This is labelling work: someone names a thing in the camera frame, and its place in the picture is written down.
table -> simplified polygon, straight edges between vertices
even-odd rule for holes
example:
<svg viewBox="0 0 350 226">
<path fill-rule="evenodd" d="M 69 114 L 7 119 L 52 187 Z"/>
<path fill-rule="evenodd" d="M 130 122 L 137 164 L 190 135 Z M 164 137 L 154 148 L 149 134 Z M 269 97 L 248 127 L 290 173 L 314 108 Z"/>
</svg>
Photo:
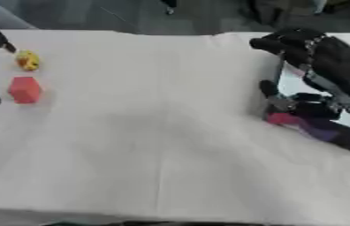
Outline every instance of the table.
<svg viewBox="0 0 350 226">
<path fill-rule="evenodd" d="M 248 47 L 263 34 L 5 33 L 42 57 L 45 94 L 12 103 L 31 74 L 0 51 L 0 225 L 350 225 L 350 152 L 260 118 L 278 63 Z"/>
</svg>

yellow ball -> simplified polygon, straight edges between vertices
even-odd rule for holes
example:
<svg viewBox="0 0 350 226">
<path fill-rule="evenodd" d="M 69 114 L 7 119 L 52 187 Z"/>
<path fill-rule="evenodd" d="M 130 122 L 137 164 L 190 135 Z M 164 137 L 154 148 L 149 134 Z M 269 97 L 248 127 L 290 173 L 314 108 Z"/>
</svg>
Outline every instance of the yellow ball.
<svg viewBox="0 0 350 226">
<path fill-rule="evenodd" d="M 29 50 L 22 50 L 17 54 L 17 64 L 24 71 L 35 71 L 40 66 L 39 57 Z"/>
</svg>

wire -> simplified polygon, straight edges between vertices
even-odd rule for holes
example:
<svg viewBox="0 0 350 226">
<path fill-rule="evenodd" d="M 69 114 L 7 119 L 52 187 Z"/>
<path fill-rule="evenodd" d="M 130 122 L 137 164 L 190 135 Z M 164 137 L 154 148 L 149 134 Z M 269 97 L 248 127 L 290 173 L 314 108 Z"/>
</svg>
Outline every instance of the wire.
<svg viewBox="0 0 350 226">
<path fill-rule="evenodd" d="M 112 15 L 112 16 L 114 16 L 114 17 L 120 19 L 120 20 L 122 20 L 122 21 L 125 22 L 127 25 L 132 26 L 138 33 L 141 32 L 141 30 L 140 30 L 135 24 L 128 22 L 126 19 L 124 19 L 124 18 L 118 16 L 116 13 L 114 13 L 114 12 L 112 12 L 112 11 L 110 11 L 110 10 L 108 10 L 108 9 L 106 9 L 106 8 L 104 8 L 104 7 L 102 7 L 102 6 L 100 6 L 100 8 L 103 9 L 104 11 L 108 12 L 110 15 Z"/>
</svg>

white tablecloth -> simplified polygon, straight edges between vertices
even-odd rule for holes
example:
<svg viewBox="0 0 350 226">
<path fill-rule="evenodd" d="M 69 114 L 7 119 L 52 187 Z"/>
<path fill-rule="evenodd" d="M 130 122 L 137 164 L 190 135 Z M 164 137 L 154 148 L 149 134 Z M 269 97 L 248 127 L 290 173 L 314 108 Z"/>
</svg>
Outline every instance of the white tablecloth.
<svg viewBox="0 0 350 226">
<path fill-rule="evenodd" d="M 278 62 L 249 48 L 262 34 L 6 34 L 43 66 L 21 72 L 0 51 L 0 225 L 86 215 L 350 225 L 350 152 L 257 116 L 257 82 Z M 5 94 L 25 75 L 45 89 L 36 105 Z"/>
</svg>

gray floor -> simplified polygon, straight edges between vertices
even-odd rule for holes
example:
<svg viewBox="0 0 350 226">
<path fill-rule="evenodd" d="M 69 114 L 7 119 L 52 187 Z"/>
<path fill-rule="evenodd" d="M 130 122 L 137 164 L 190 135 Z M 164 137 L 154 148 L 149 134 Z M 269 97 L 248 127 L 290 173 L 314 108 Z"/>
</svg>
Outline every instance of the gray floor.
<svg viewBox="0 0 350 226">
<path fill-rule="evenodd" d="M 239 14 L 241 0 L 180 0 L 166 16 L 158 0 L 0 0 L 0 4 L 41 29 L 115 30 L 134 34 L 200 35 L 264 31 Z M 350 33 L 350 7 L 335 14 L 292 16 L 287 25 Z"/>
</svg>

